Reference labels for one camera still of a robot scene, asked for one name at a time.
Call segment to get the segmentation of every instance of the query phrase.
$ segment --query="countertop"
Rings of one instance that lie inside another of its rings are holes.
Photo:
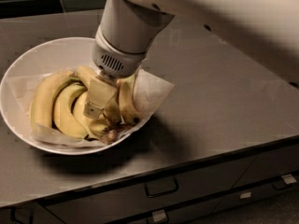
[[[94,37],[102,12],[0,20],[1,77],[38,44]],[[1,119],[0,207],[217,159],[299,134],[298,90],[192,21],[174,18],[142,65],[175,88],[147,125],[104,152],[50,154],[25,144]]]

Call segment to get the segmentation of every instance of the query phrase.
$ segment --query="white bowl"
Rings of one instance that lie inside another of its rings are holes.
[[[7,82],[10,77],[47,74],[80,64],[91,64],[93,43],[94,39],[81,37],[53,40],[25,52],[8,68],[0,86],[0,109],[9,129],[21,140],[44,151],[65,155],[90,154],[109,148],[75,148],[36,141],[31,137],[29,117],[16,102]]]

